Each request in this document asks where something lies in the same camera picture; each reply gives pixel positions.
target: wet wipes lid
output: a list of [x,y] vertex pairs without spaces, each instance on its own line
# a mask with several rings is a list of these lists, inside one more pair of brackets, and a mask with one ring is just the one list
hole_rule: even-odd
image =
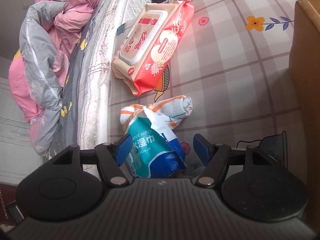
[[164,10],[150,10],[143,14],[130,31],[127,41],[120,50],[119,58],[128,65],[136,64],[142,58],[167,16],[168,13]]

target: metal screw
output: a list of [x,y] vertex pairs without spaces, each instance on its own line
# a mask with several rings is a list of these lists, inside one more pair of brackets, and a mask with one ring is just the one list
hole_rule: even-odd
[[210,177],[201,177],[198,182],[202,185],[211,185],[214,183],[214,179]]
[[127,180],[124,177],[113,177],[110,182],[114,185],[122,185],[126,182]]

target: blue leaf pattern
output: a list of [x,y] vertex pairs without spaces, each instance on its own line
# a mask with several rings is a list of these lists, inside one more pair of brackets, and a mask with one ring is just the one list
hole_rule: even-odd
[[274,19],[274,18],[271,18],[271,17],[270,17],[270,20],[271,20],[271,21],[273,21],[273,22],[275,22],[275,23],[280,23],[280,21],[279,21],[279,20]]
[[269,24],[269,25],[266,27],[265,31],[270,30],[271,28],[273,28],[273,26],[274,26],[273,23]]
[[287,17],[283,17],[283,16],[280,16],[281,19],[285,20],[286,22],[291,22],[291,20]]
[[288,26],[289,26],[289,23],[288,23],[288,22],[287,22],[287,23],[284,23],[282,29],[285,30]]

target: pink flower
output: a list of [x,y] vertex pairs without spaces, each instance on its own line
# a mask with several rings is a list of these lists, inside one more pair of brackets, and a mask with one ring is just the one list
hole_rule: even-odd
[[207,23],[209,22],[209,18],[208,17],[202,17],[200,20],[199,20],[199,25],[203,26],[203,25],[206,25]]
[[186,155],[188,155],[190,153],[190,145],[188,143],[186,143],[186,142],[182,142],[182,143],[180,143],[180,145],[181,145],[184,153]]

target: red wet wipes package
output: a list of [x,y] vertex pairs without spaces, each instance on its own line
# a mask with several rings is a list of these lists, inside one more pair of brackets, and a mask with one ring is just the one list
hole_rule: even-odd
[[161,78],[192,19],[194,8],[189,2],[146,4],[115,52],[111,68],[134,95],[152,90]]

